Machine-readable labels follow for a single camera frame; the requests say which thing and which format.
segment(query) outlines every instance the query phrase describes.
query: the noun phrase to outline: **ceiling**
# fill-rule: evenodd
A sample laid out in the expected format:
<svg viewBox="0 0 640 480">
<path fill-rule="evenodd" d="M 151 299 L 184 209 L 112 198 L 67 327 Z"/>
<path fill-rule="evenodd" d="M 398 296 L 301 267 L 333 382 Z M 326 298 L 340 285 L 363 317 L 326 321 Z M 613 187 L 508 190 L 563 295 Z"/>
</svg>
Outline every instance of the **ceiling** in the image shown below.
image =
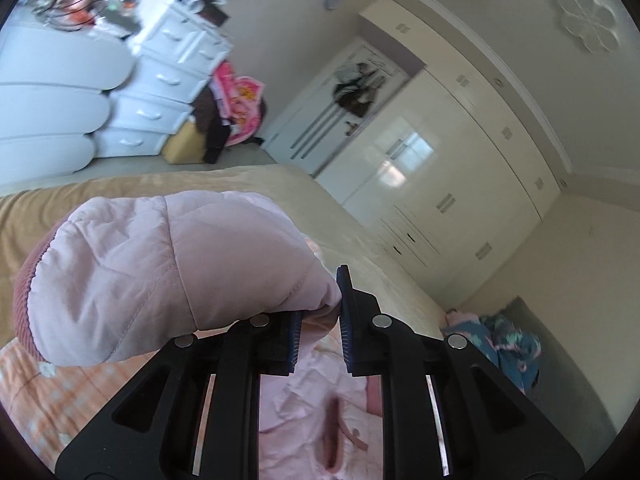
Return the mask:
<svg viewBox="0 0 640 480">
<path fill-rule="evenodd" d="M 640 32 L 620 0 L 619 46 L 590 52 L 556 0 L 396 0 L 492 81 L 565 190 L 640 210 Z"/>
</svg>

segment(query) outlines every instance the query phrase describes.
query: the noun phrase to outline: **white wardrobe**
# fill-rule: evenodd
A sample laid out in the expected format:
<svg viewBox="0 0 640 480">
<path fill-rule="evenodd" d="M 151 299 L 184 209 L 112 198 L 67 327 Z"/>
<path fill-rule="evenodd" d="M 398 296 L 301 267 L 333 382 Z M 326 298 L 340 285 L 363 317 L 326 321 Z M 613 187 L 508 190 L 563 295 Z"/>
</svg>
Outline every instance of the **white wardrobe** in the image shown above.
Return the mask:
<svg viewBox="0 0 640 480">
<path fill-rule="evenodd" d="M 425 62 L 318 176 L 442 307 L 465 301 L 559 195 L 495 89 L 392 0 L 363 17 Z"/>
</svg>

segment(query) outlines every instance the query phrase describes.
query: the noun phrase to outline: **pile of clothes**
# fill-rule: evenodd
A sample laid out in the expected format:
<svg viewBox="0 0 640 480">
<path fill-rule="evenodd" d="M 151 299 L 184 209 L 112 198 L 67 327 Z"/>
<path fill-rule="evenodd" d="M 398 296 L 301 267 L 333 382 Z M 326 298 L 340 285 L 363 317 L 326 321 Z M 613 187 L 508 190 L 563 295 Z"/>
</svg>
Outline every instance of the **pile of clothes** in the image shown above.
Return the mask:
<svg viewBox="0 0 640 480">
<path fill-rule="evenodd" d="M 516 328 L 502 314 L 478 317 L 470 312 L 451 310 L 442 335 L 460 334 L 478 348 L 525 395 L 538 382 L 540 340 Z"/>
</svg>

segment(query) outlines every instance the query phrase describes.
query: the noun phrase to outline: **white wall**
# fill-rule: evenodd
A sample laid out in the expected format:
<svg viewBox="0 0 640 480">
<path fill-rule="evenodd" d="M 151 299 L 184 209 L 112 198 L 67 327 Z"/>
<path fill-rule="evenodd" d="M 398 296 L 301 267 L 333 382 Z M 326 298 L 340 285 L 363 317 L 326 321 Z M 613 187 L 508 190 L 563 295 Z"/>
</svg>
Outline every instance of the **white wall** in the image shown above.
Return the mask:
<svg viewBox="0 0 640 480">
<path fill-rule="evenodd" d="M 515 296 L 576 361 L 619 430 L 640 397 L 640 214 L 562 195 L 461 308 L 490 313 Z"/>
<path fill-rule="evenodd" d="M 230 60 L 238 75 L 266 83 L 268 122 L 353 39 L 357 14 L 372 1 L 345 0 L 327 12 L 323 0 L 228 0 Z"/>
</svg>

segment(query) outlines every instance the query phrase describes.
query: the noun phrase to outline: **gray fabric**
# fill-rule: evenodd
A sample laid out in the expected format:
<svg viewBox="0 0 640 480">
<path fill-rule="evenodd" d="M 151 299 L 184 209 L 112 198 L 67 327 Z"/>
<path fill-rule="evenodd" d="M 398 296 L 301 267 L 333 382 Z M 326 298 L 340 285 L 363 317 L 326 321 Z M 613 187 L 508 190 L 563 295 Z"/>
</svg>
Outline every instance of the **gray fabric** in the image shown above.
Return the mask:
<svg viewBox="0 0 640 480">
<path fill-rule="evenodd" d="M 616 437 L 616 430 L 591 383 L 522 298 L 501 311 L 515 326 L 540 338 L 540 380 L 530 399 L 580 453 L 590 468 Z"/>
</svg>

